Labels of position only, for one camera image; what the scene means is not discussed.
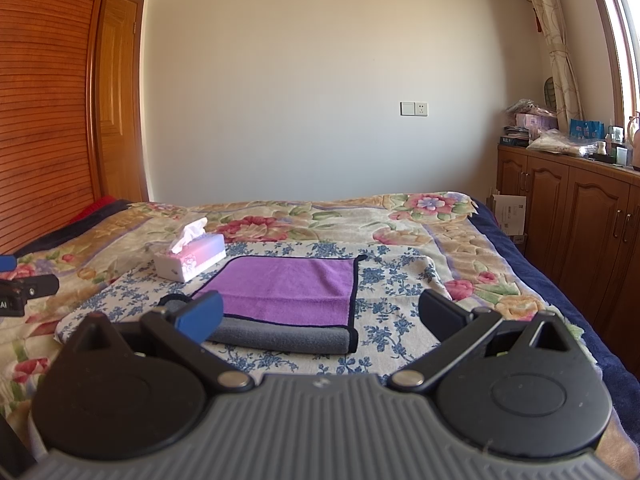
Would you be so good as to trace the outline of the purple grey microfiber towel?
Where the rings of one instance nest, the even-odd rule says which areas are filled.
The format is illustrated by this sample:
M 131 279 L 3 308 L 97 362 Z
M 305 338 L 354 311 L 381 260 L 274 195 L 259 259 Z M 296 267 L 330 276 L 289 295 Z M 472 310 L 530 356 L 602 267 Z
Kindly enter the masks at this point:
M 194 292 L 219 292 L 224 318 L 208 341 L 274 352 L 349 354 L 359 263 L 366 257 L 244 256 Z

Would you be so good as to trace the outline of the wooden room door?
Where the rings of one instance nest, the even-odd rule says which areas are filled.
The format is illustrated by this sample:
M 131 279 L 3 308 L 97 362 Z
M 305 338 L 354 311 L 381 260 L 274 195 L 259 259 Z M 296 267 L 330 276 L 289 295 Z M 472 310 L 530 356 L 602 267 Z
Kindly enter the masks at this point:
M 144 0 L 104 0 L 96 50 L 96 152 L 105 195 L 149 198 L 143 162 L 140 58 Z

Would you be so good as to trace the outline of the pink white tissue box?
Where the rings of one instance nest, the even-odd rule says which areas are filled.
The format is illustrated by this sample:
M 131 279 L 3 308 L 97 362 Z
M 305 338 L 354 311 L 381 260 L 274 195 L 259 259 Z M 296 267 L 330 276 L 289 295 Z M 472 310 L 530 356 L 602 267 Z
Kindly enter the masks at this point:
M 207 233 L 207 223 L 206 218 L 188 223 L 166 249 L 154 255 L 159 278 L 186 283 L 226 258 L 224 236 Z

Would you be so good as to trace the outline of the floral plush bed blanket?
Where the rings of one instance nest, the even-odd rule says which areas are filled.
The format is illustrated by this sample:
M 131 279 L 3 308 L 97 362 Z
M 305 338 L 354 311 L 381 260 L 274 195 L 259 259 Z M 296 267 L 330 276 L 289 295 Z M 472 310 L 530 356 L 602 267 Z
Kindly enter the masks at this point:
M 25 318 L 6 321 L 20 339 L 1 413 L 15 416 L 21 401 L 30 409 L 29 444 L 2 429 L 3 477 L 610 478 L 594 450 L 612 406 L 590 354 L 477 232 L 474 214 L 474 202 L 457 193 L 131 204 L 95 226 L 79 222 L 38 240 L 8 280 L 54 274 L 60 288 L 26 298 Z M 437 293 L 503 321 L 427 392 L 392 390 L 390 376 L 373 373 L 272 373 L 250 376 L 245 392 L 206 392 L 182 366 L 151 356 L 140 318 L 113 323 L 100 312 L 68 341 L 55 339 L 66 315 L 140 264 L 155 269 L 154 255 L 199 218 L 224 236 L 226 251 L 231 243 L 432 244 L 451 272 Z

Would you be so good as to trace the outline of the red blanket at headboard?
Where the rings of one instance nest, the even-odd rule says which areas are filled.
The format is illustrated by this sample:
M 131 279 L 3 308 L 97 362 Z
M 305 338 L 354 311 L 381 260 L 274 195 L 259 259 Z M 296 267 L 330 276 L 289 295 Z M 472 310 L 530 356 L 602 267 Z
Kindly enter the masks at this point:
M 115 197 L 111 195 L 105 195 L 101 197 L 99 200 L 96 200 L 91 205 L 84 208 L 79 214 L 76 214 L 75 217 L 71 218 L 67 224 L 72 226 L 73 224 L 81 221 L 94 221 L 100 222 L 102 219 L 111 216 L 112 214 L 116 214 L 122 210 L 122 208 L 126 208 L 127 203 L 122 200 L 116 200 Z

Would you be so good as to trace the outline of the white cardboard box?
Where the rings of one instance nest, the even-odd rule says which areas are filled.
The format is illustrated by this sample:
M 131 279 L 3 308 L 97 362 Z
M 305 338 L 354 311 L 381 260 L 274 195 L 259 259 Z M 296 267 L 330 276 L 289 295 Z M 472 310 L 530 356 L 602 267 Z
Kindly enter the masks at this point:
M 489 208 L 500 230 L 507 236 L 523 236 L 526 221 L 526 197 L 494 193 Z

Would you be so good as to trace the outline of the wooden low cabinet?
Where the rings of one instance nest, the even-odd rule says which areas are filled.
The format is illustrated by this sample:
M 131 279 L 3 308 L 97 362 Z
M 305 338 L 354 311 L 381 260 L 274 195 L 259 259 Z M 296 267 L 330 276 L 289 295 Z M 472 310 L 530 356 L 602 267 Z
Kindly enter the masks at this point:
M 501 145 L 497 188 L 501 194 L 526 197 L 526 259 L 637 374 L 638 174 L 603 162 Z

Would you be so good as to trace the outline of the dark stacked books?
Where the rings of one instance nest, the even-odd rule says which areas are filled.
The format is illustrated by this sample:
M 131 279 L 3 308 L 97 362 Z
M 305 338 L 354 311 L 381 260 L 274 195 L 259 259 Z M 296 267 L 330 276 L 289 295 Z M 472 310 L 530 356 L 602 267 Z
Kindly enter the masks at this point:
M 500 145 L 527 148 L 529 144 L 529 131 L 519 126 L 505 126 L 500 136 Z

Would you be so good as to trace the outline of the beige plastic bag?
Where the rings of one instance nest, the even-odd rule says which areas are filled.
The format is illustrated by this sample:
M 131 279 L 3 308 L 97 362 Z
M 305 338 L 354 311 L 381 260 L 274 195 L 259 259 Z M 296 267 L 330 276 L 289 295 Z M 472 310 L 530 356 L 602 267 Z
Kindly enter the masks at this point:
M 535 152 L 586 157 L 594 153 L 596 146 L 584 139 L 572 138 L 559 130 L 551 129 L 541 131 L 529 142 L 527 148 Z

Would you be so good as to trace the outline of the pink purple box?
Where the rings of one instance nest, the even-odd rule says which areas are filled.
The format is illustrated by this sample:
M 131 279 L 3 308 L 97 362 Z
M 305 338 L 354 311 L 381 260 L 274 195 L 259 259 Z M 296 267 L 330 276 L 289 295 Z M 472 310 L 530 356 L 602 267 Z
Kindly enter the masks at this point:
M 558 120 L 554 116 L 518 113 L 515 115 L 516 125 L 527 130 L 547 131 L 558 128 Z

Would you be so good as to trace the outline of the blue gift bag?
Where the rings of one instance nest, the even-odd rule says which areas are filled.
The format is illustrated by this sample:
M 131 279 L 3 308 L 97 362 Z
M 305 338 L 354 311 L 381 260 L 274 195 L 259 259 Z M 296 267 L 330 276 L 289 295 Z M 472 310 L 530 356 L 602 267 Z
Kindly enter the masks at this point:
M 603 141 L 605 139 L 604 123 L 572 118 L 570 120 L 570 137 L 588 142 Z

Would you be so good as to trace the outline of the wooden slatted wardrobe door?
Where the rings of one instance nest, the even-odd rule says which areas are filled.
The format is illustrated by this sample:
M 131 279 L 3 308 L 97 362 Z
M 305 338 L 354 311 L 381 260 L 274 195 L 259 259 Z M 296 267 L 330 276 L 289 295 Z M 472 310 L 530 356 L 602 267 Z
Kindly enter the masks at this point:
M 96 44 L 103 0 L 1 0 L 1 250 L 102 195 Z

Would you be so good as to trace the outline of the green woven fan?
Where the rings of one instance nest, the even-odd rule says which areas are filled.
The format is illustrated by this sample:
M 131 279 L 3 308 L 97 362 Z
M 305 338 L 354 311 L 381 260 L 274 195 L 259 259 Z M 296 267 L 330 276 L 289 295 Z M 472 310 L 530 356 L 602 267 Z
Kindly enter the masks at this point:
M 547 78 L 544 82 L 544 102 L 547 110 L 553 113 L 556 112 L 556 96 L 552 77 Z

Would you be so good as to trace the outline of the beige patterned curtain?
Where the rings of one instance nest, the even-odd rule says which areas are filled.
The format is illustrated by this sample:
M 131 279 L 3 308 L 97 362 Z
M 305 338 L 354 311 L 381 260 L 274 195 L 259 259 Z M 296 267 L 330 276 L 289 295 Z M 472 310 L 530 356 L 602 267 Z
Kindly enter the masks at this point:
M 532 0 L 550 58 L 554 84 L 556 118 L 561 131 L 570 130 L 572 119 L 582 119 L 577 78 L 566 38 L 566 24 L 560 0 Z

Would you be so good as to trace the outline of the white wall socket switch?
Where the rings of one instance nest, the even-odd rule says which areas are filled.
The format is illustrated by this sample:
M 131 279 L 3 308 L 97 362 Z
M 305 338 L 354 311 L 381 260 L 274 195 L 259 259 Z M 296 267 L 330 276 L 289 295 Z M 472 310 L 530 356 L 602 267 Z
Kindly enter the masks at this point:
M 427 117 L 428 116 L 428 104 L 424 102 L 401 102 L 400 103 L 401 116 L 416 116 Z

